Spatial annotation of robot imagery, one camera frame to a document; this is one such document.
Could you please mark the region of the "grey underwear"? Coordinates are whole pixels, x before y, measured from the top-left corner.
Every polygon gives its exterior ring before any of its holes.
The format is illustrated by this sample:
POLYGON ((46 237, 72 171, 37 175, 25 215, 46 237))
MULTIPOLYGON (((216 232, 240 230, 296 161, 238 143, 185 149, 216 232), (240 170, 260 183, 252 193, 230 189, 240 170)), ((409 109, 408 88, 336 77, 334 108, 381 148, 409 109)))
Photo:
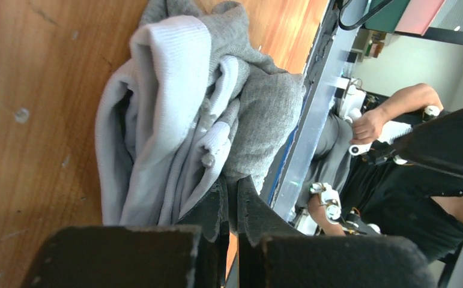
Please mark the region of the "grey underwear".
POLYGON ((150 1, 95 122, 106 226, 177 222, 216 179, 260 190, 295 128, 304 77, 252 47, 238 2, 150 1))

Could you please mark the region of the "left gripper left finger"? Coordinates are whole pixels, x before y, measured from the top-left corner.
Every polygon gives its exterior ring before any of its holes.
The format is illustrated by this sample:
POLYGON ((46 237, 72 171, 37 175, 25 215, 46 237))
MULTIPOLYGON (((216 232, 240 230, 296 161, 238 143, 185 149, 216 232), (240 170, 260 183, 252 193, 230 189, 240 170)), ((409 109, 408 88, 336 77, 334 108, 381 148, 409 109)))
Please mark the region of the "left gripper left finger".
POLYGON ((188 287, 221 287, 225 284, 229 247, 229 205, 226 179, 219 176, 202 198, 177 222, 198 226, 188 287))

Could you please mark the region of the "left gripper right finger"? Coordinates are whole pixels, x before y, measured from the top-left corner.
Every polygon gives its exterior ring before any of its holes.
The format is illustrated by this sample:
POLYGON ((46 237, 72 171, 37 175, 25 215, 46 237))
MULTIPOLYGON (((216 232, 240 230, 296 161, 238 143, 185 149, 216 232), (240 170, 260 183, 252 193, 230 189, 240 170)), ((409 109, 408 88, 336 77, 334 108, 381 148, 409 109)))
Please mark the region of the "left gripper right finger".
POLYGON ((306 236, 258 195, 250 176, 237 182, 238 283, 240 287, 304 287, 295 256, 270 258, 263 240, 306 236))

